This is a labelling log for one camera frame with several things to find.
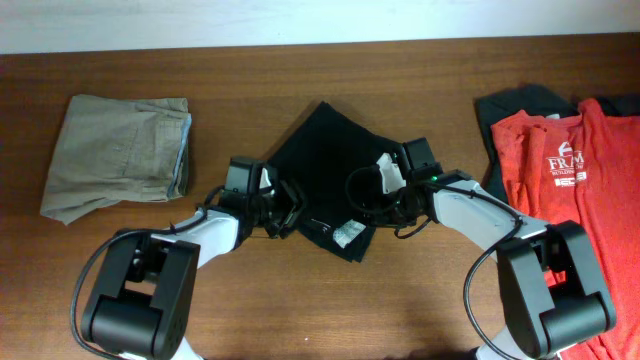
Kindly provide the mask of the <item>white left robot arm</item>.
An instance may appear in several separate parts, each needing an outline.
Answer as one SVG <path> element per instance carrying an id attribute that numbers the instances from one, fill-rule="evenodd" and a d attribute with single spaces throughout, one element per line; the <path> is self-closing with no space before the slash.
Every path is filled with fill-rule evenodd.
<path id="1" fill-rule="evenodd" d="M 84 265 L 70 305 L 71 333 L 105 359 L 195 359 L 185 337 L 196 274 L 262 228 L 285 238 L 307 198 L 267 163 L 234 157 L 225 184 L 194 215 L 165 229 L 122 229 Z"/>

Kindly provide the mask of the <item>black shorts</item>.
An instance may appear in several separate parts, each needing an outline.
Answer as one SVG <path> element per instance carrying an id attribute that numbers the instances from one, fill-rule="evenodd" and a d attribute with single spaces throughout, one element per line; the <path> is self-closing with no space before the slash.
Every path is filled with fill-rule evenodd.
<path id="1" fill-rule="evenodd" d="M 349 201 L 376 208 L 382 194 L 378 172 L 354 172 L 375 164 L 400 147 L 320 103 L 268 159 L 278 176 L 297 183 L 307 208 L 296 229 L 317 246 L 348 261 L 360 262 L 376 229 Z"/>

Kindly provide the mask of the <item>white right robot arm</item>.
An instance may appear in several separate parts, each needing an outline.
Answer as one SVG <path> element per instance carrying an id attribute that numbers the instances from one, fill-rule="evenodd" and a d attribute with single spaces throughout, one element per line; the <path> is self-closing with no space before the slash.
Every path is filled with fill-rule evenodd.
<path id="1" fill-rule="evenodd" d="M 551 224 L 512 208 L 460 170 L 445 172 L 419 138 L 382 154 L 363 173 L 379 179 L 388 205 L 355 203 L 373 225 L 401 229 L 419 217 L 482 249 L 463 283 L 463 305 L 482 339 L 474 359 L 557 359 L 613 329 L 617 314 L 591 241 L 574 221 Z M 504 329 L 489 338 L 472 311 L 474 275 L 489 258 L 498 271 Z"/>

